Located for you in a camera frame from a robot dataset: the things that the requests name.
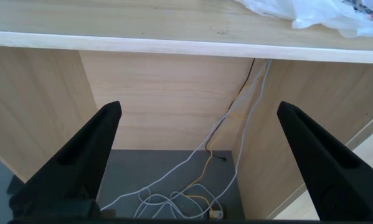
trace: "desk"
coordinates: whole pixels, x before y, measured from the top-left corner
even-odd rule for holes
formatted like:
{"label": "desk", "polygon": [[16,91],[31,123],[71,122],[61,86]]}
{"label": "desk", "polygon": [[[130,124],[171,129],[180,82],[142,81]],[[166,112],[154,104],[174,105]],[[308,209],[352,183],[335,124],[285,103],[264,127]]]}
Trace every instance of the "desk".
{"label": "desk", "polygon": [[[303,183],[279,102],[357,146],[373,133],[373,38],[295,30],[230,0],[0,0],[0,160],[27,180],[114,100],[114,149],[193,150],[265,58],[274,61],[238,183],[247,218],[273,216]],[[246,115],[261,82],[235,114]],[[244,123],[227,118],[214,149],[236,157]]]}

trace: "white plastic bag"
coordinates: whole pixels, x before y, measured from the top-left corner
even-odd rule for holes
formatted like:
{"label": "white plastic bag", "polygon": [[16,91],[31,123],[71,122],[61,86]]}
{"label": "white plastic bag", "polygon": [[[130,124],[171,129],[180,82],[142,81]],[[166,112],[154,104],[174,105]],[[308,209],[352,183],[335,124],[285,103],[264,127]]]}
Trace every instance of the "white plastic bag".
{"label": "white plastic bag", "polygon": [[263,16],[293,20],[295,29],[314,24],[345,37],[373,37],[373,0],[235,0]]}

